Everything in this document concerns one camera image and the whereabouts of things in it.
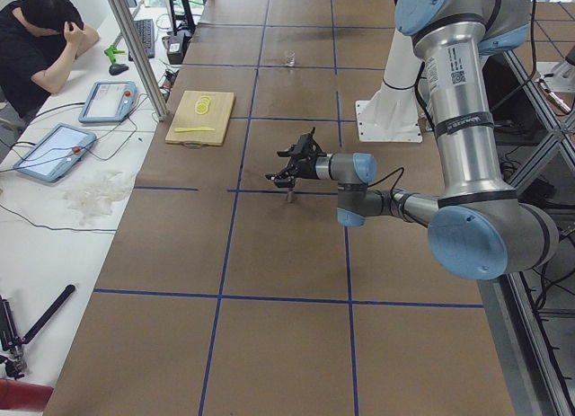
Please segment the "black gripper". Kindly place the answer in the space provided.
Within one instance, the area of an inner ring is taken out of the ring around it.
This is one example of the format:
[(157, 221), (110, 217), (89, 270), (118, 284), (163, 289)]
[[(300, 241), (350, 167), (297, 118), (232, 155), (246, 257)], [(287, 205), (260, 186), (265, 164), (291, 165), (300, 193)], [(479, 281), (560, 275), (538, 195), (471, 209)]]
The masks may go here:
[(287, 157), (287, 165), (277, 173), (266, 173), (265, 178), (272, 181), (276, 187), (294, 187), (296, 178), (318, 179), (315, 170), (319, 157), (324, 157), (324, 151), (314, 140), (315, 128), (302, 134), (295, 144), (277, 152), (279, 157)]

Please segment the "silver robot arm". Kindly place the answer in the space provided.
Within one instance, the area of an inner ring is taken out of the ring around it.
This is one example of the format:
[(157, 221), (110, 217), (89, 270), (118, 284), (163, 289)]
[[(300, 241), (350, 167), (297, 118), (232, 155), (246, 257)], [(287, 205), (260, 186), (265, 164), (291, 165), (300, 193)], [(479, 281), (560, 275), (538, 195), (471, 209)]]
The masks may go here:
[(439, 197), (369, 189), (376, 176), (372, 155), (325, 153), (312, 133), (282, 152), (287, 166), (270, 179), (280, 188), (297, 179), (336, 181), (338, 220), (346, 227), (376, 216), (425, 226), (436, 260), (463, 279), (495, 279), (548, 262), (557, 227), (502, 179), (481, 65), (526, 40), (530, 3), (396, 0), (396, 27), (426, 69), (445, 183)]

